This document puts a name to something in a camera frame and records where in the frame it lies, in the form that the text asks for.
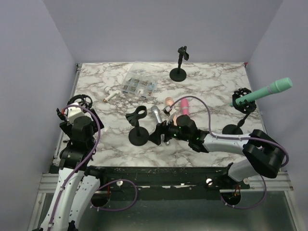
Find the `pink microphone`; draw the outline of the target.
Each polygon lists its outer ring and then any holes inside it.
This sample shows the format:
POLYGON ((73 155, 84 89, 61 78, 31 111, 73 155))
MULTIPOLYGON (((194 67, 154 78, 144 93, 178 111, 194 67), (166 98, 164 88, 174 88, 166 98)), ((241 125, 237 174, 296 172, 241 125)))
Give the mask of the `pink microphone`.
POLYGON ((189 116, 189 102, 188 102, 187 98, 181 99, 180 108, 181 108, 183 115, 189 116))

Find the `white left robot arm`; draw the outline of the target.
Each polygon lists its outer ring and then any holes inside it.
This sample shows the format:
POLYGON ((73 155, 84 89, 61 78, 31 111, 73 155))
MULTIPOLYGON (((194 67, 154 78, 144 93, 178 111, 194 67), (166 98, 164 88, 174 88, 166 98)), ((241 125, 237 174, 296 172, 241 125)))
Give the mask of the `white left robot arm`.
POLYGON ((51 205, 38 231, 66 231, 71 208, 87 164, 96 151, 103 123, 94 109, 70 104, 61 130, 69 137, 69 144, 60 152, 57 186, 51 205))

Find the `small white cylinder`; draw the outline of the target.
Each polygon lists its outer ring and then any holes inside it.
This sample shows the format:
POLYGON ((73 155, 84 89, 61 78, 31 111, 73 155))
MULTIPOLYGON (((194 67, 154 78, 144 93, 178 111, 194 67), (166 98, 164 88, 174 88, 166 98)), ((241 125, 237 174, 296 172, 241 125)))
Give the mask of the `small white cylinder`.
POLYGON ((103 99, 104 103, 107 103, 111 98, 121 93, 120 90, 113 90, 108 86, 104 88, 104 92, 107 94, 107 96, 103 99))

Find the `beige microphone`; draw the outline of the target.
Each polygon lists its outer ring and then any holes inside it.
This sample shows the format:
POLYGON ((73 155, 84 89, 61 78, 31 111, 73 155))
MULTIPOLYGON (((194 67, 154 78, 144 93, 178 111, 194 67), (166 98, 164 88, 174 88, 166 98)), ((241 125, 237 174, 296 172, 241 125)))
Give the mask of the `beige microphone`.
POLYGON ((165 99, 166 107, 170 107, 171 108, 173 103, 174 103, 174 100, 172 99, 172 97, 166 97, 166 99, 165 99))

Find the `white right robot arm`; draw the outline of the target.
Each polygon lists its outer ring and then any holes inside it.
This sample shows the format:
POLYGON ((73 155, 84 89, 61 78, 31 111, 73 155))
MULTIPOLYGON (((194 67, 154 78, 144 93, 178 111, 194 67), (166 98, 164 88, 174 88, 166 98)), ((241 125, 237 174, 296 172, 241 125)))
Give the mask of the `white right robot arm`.
POLYGON ((231 163, 221 177, 222 185, 233 188, 245 178, 261 175, 274 179, 282 167, 286 153, 271 137, 259 129, 244 135, 219 135, 200 130, 187 115, 181 115, 176 125, 164 121, 158 123, 149 141, 160 145, 162 141, 177 139, 188 142, 198 153, 224 152, 239 154, 244 160, 231 163))

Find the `teal microphone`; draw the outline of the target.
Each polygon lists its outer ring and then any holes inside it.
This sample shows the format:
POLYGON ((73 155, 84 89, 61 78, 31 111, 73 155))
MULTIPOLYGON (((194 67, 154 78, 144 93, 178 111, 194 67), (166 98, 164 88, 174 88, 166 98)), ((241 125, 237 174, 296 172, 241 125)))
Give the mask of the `teal microphone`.
POLYGON ((247 88, 240 88, 234 92, 230 106, 236 107, 236 106, 240 106, 241 103, 245 103, 245 102, 250 103, 255 100, 272 95, 272 94, 281 93, 285 90, 290 89, 292 86, 293 86, 293 83, 291 79, 286 77, 286 78, 276 80, 270 85, 263 87, 261 89, 258 89, 256 91, 250 91, 247 88))

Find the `black desk mic stand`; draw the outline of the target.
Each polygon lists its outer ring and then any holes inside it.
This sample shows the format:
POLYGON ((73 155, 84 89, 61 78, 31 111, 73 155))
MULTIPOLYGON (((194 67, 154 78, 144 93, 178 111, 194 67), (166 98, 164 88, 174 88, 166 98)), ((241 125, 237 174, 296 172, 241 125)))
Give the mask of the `black desk mic stand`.
POLYGON ((138 106, 133 113, 126 114, 126 120, 133 126, 128 134, 129 142, 135 146, 143 146, 149 139, 149 132, 139 125, 139 120, 147 116, 146 106, 138 106))
POLYGON ((187 74, 185 70, 181 68, 181 65, 183 60, 187 61, 189 59, 189 54, 187 53, 187 46, 180 47, 178 49, 178 53, 179 53, 178 67, 170 71, 169 77, 171 78, 171 80, 175 82, 183 82, 186 79, 187 74))

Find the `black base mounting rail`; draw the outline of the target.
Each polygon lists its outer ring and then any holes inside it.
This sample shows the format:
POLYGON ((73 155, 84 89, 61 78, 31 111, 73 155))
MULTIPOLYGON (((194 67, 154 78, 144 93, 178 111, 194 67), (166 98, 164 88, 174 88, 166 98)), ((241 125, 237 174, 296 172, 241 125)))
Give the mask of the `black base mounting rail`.
POLYGON ((101 187, 92 199, 111 201, 219 200, 222 193, 250 190, 251 180, 227 178, 226 167, 95 167, 86 168, 101 187))

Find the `silver condenser microphone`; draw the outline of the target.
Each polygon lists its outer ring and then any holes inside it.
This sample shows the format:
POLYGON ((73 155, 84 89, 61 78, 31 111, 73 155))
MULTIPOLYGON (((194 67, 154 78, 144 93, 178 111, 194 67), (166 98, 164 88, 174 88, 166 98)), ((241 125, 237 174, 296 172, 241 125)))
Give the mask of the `silver condenser microphone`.
MULTIPOLYGON (((151 107, 151 113, 152 113, 152 116, 156 119, 157 123, 162 123, 163 122, 163 120, 161 118, 160 110, 159 110, 159 108, 157 106, 152 106, 151 107)), ((165 143, 166 146, 169 146, 170 142, 169 141, 165 142, 164 139, 165 139, 164 134, 161 134, 161 140, 165 143)))

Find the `clear plastic parts box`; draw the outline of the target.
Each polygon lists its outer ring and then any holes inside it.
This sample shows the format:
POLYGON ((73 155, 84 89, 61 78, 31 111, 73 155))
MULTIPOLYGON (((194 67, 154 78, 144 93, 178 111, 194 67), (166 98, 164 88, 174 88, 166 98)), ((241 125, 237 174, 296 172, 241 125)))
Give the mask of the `clear plastic parts box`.
POLYGON ((126 95, 149 99, 157 88, 162 72, 163 69, 156 64, 134 62, 120 90, 126 95))

